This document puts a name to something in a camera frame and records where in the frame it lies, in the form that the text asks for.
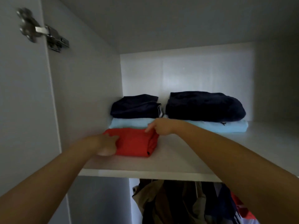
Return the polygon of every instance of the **cabinet ceiling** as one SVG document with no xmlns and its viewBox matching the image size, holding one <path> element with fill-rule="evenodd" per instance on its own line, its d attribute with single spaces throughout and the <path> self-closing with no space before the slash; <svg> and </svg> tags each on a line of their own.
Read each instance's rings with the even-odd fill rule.
<svg viewBox="0 0 299 224">
<path fill-rule="evenodd" d="M 119 53 L 299 34 L 299 0 L 61 0 Z"/>
</svg>

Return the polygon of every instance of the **black folded garment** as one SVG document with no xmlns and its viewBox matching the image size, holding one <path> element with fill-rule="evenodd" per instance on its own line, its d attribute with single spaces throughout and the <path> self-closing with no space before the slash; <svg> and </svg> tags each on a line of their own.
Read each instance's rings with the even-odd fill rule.
<svg viewBox="0 0 299 224">
<path fill-rule="evenodd" d="M 114 118 L 158 118 L 162 116 L 158 97 L 148 94 L 126 96 L 113 103 L 110 115 Z"/>
<path fill-rule="evenodd" d="M 165 114 L 170 119 L 232 122 L 243 119 L 241 102 L 223 93 L 185 91 L 170 93 Z"/>
</svg>

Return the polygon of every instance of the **white cabinet door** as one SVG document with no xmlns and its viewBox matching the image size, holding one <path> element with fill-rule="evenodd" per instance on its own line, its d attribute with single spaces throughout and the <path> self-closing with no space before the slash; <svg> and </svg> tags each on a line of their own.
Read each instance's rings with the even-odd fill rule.
<svg viewBox="0 0 299 224">
<path fill-rule="evenodd" d="M 45 38 L 20 33 L 21 7 L 44 25 L 40 0 L 0 0 L 0 195 L 60 153 Z M 50 223 L 69 223 L 66 199 Z"/>
</svg>

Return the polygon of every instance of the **hand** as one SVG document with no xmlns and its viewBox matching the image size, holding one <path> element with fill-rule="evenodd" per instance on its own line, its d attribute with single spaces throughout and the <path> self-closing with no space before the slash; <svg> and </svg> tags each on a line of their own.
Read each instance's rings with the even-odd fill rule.
<svg viewBox="0 0 299 224">
<path fill-rule="evenodd" d="M 99 156 L 111 156 L 116 153 L 116 141 L 119 136 L 110 137 L 109 134 L 99 134 L 83 138 L 75 143 L 76 147 L 81 147 Z"/>
<path fill-rule="evenodd" d="M 175 133 L 176 129 L 183 121 L 177 119 L 157 118 L 152 123 L 148 124 L 145 132 L 155 129 L 159 135 L 169 135 Z"/>
</svg>

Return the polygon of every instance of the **person's left arm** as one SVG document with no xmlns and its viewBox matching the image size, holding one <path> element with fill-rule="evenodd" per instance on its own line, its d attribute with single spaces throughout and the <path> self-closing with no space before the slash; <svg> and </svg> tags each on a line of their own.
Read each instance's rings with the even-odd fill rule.
<svg viewBox="0 0 299 224">
<path fill-rule="evenodd" d="M 115 154 L 117 139 L 95 135 L 74 143 L 0 197 L 0 223 L 48 223 L 84 164 L 96 154 Z"/>
</svg>

